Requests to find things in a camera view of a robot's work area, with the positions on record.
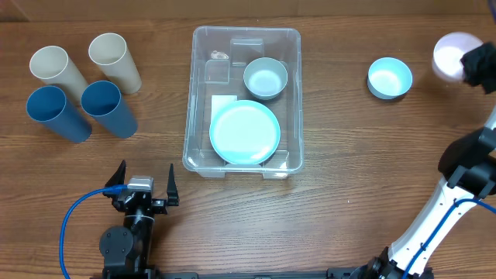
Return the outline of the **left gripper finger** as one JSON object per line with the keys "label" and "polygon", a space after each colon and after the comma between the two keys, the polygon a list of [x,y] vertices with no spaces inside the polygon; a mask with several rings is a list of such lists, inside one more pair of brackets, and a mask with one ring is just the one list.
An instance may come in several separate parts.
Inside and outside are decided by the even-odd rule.
{"label": "left gripper finger", "polygon": [[126,161],[122,160],[117,171],[110,177],[110,179],[105,184],[106,188],[110,188],[116,185],[124,184],[126,176]]}
{"label": "left gripper finger", "polygon": [[179,194],[174,176],[174,165],[170,164],[168,180],[167,180],[167,205],[179,206]]}

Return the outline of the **pink bowl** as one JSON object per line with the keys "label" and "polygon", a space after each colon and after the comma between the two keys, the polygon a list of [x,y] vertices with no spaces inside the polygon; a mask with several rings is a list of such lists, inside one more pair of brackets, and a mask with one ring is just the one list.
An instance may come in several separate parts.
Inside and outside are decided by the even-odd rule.
{"label": "pink bowl", "polygon": [[462,56],[482,44],[482,40],[469,33],[446,34],[438,40],[434,47],[433,72],[444,81],[461,82],[463,80],[463,65],[460,62]]}

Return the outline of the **blue cup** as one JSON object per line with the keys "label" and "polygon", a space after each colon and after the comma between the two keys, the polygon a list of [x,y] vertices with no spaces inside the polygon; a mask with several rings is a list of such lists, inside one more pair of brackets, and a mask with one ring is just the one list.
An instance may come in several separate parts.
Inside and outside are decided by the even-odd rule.
{"label": "blue cup", "polygon": [[36,89],[26,102],[29,117],[73,143],[82,143],[92,132],[91,125],[64,91],[47,85]]}
{"label": "blue cup", "polygon": [[138,128],[119,88],[111,81],[96,81],[81,96],[83,110],[119,138],[133,136]]}

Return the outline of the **light blue bowl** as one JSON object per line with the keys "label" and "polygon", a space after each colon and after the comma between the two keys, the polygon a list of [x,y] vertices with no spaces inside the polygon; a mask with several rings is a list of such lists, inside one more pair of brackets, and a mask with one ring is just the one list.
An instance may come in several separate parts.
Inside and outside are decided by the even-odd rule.
{"label": "light blue bowl", "polygon": [[401,98],[412,85],[412,71],[402,60],[394,57],[377,59],[367,72],[369,92],[382,100]]}

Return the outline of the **light blue plate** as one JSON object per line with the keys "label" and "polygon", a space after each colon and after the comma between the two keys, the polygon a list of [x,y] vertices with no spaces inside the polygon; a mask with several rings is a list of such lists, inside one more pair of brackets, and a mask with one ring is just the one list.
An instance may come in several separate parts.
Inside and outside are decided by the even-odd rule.
{"label": "light blue plate", "polygon": [[230,164],[261,164],[278,148],[281,127],[267,106],[239,100],[217,113],[209,127],[209,139],[214,151]]}

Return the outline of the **grey bowl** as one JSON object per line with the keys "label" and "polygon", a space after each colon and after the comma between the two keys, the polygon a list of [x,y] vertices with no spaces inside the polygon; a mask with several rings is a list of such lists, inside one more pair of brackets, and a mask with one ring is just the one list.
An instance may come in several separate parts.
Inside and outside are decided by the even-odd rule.
{"label": "grey bowl", "polygon": [[288,70],[282,62],[274,58],[257,58],[246,66],[243,82],[255,98],[271,100],[286,88]]}

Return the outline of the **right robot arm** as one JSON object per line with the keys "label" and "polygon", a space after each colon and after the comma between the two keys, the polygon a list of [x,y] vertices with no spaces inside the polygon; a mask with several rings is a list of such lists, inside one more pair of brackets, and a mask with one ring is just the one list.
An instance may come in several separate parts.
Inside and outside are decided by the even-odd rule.
{"label": "right robot arm", "polygon": [[405,233],[379,257],[357,268],[352,278],[432,278],[429,258],[454,225],[495,194],[495,113],[480,129],[452,142],[438,164],[442,177],[435,191]]}

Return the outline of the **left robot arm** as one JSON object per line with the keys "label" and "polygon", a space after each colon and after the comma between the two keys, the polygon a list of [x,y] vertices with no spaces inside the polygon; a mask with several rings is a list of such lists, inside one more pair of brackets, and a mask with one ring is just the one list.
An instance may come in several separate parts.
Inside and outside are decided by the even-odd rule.
{"label": "left robot arm", "polygon": [[161,278],[159,269],[148,264],[153,225],[156,215],[166,215],[167,208],[179,205],[174,179],[174,166],[170,165],[167,181],[167,198],[153,197],[153,178],[134,176],[125,181],[126,162],[105,184],[104,196],[112,206],[124,214],[123,224],[107,229],[101,236],[99,250],[104,257],[104,278]]}

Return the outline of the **clear plastic storage bin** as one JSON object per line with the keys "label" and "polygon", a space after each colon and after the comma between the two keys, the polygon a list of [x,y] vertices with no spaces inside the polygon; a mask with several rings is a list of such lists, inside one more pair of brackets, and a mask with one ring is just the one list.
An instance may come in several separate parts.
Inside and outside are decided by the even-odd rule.
{"label": "clear plastic storage bin", "polygon": [[301,35],[292,28],[193,32],[183,165],[202,177],[284,179],[304,165]]}

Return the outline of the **beige cup back right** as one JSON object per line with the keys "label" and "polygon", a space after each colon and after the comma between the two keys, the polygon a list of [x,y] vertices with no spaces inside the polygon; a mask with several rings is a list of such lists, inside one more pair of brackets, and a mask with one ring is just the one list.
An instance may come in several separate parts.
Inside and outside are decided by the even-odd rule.
{"label": "beige cup back right", "polygon": [[90,59],[122,94],[137,93],[142,80],[125,39],[117,33],[95,37],[89,47]]}

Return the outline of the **beige cup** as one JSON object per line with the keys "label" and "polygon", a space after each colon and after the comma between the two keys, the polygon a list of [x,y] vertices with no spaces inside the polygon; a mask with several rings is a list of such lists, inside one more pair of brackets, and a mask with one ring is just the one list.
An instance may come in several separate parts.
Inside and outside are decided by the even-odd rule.
{"label": "beige cup", "polygon": [[30,58],[29,69],[44,84],[61,88],[75,105],[81,104],[88,82],[65,49],[60,46],[40,48]]}
{"label": "beige cup", "polygon": [[125,39],[117,33],[95,37],[89,47],[90,59],[122,94],[137,93],[142,80]]}

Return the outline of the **beige cup far left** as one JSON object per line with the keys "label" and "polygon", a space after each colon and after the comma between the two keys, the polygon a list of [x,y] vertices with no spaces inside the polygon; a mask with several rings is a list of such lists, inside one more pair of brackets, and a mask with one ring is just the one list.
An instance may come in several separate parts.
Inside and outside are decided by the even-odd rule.
{"label": "beige cup far left", "polygon": [[44,84],[61,88],[75,105],[81,104],[88,82],[65,49],[60,46],[40,48],[30,58],[29,69]]}

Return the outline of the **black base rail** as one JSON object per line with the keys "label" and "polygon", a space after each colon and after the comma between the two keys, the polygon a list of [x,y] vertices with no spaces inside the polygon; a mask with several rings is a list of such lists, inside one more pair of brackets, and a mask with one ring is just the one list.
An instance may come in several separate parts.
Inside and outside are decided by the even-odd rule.
{"label": "black base rail", "polygon": [[159,270],[146,270],[137,274],[107,274],[100,278],[111,279],[358,279],[367,278],[366,267],[329,268],[320,271],[291,272],[259,272],[259,273],[227,273],[197,274],[195,272],[162,273]]}

